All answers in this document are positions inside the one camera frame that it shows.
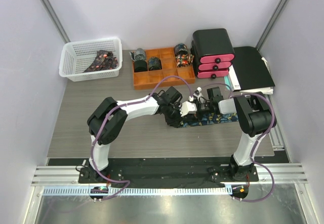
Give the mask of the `blue snail pattern tie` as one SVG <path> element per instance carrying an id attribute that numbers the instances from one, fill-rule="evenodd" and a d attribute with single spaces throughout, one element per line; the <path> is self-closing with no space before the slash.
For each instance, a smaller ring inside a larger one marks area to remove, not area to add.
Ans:
<path id="1" fill-rule="evenodd" d="M 215 114 L 209 113 L 203 115 L 201 118 L 196 115 L 187 115 L 178 124 L 176 128 L 188 128 L 197 126 L 206 126 L 220 123 L 238 122 L 236 113 L 232 114 Z"/>

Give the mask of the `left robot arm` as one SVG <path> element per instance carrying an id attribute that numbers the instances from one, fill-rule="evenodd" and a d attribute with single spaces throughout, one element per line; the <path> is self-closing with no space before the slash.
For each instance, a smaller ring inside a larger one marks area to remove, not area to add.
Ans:
<path id="1" fill-rule="evenodd" d="M 87 120 L 92 139 L 90 177 L 97 183 L 107 179 L 110 144 L 116 140 L 125 122 L 155 114 L 178 116 L 181 99 L 182 94 L 174 87 L 128 101 L 105 98 Z"/>

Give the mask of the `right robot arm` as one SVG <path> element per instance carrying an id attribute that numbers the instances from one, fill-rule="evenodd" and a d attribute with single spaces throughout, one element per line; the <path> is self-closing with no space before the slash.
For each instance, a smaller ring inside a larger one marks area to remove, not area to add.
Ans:
<path id="1" fill-rule="evenodd" d="M 245 93 L 229 96 L 228 99 L 218 100 L 209 90 L 209 99 L 204 99 L 199 87 L 193 94 L 197 99 L 197 113 L 201 113 L 201 106 L 209 103 L 207 110 L 216 108 L 220 114 L 235 113 L 238 116 L 242 135 L 237 150 L 230 158 L 228 167 L 220 172 L 215 168 L 209 169 L 213 174 L 213 181 L 220 181 L 221 176 L 230 181 L 249 180 L 248 175 L 253 172 L 255 152 L 262 139 L 276 125 L 276 118 L 271 103 L 260 93 Z"/>

